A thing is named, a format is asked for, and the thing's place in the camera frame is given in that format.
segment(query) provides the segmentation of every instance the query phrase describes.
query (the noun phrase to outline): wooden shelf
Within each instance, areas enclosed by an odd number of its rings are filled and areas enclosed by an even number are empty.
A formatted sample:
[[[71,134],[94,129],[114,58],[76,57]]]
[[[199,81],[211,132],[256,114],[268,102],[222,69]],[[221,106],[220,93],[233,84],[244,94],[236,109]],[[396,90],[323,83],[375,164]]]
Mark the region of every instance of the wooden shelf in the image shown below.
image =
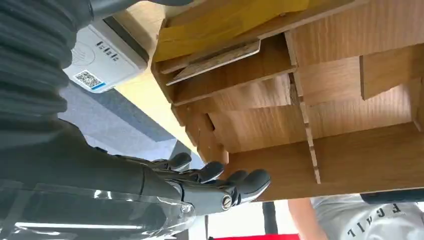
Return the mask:
[[[272,184],[261,201],[374,192],[423,186],[424,135],[413,123],[316,139],[321,184],[306,142],[229,155],[227,174],[260,167]]]
[[[229,153],[306,140],[298,105],[209,113],[215,136]]]
[[[287,74],[282,74],[272,79],[233,87],[177,108],[190,108],[194,112],[205,114],[240,111],[296,104],[294,97],[297,97],[295,86],[291,85]]]
[[[295,70],[283,34],[264,39],[260,52],[174,84],[178,106]]]
[[[226,175],[267,170],[264,201],[424,187],[424,1],[313,2],[324,3],[154,63],[181,125]],[[164,85],[253,39],[259,53]]]

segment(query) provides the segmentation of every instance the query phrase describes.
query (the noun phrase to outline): robotic arm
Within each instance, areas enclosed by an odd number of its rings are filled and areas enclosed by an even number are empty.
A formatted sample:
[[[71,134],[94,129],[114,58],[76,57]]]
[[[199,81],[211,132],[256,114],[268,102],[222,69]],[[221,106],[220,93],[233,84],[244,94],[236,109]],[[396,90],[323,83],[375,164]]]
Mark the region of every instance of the robotic arm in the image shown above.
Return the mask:
[[[173,234],[195,215],[254,200],[270,184],[264,170],[214,180],[223,171],[217,162],[175,171],[190,156],[149,162],[109,155],[58,119],[67,108],[59,95],[69,83],[62,69],[72,62],[77,31],[136,2],[0,2],[0,239]],[[152,2],[175,6],[190,0]]]

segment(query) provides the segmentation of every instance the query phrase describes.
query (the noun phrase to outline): qr code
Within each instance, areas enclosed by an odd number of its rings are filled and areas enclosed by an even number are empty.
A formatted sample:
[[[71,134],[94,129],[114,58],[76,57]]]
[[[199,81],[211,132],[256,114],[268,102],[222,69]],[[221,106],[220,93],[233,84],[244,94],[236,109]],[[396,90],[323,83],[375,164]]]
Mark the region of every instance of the qr code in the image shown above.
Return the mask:
[[[81,83],[87,85],[90,89],[100,84],[103,84],[103,82],[100,79],[98,79],[96,76],[94,76],[87,70],[84,70],[73,77],[77,79],[78,81],[80,81]]]

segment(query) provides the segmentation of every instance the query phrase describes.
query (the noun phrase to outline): white device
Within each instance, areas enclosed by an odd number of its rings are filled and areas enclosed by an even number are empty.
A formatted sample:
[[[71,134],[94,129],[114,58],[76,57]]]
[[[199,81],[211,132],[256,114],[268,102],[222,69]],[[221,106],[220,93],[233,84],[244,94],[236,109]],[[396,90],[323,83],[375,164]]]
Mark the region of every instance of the white device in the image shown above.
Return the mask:
[[[87,91],[105,92],[147,68],[146,51],[134,44],[115,19],[95,22],[77,33],[72,64],[63,71]]]

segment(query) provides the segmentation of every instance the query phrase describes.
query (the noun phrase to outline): metal screw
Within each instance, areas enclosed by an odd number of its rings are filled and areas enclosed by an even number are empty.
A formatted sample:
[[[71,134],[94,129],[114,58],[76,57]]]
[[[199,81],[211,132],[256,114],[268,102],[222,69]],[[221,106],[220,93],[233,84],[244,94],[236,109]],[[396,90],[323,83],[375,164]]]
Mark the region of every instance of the metal screw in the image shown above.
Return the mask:
[[[224,211],[227,211],[228,209],[230,209],[232,204],[233,204],[233,201],[231,200],[230,195],[227,194],[227,195],[224,195],[224,197],[222,197],[221,207]]]

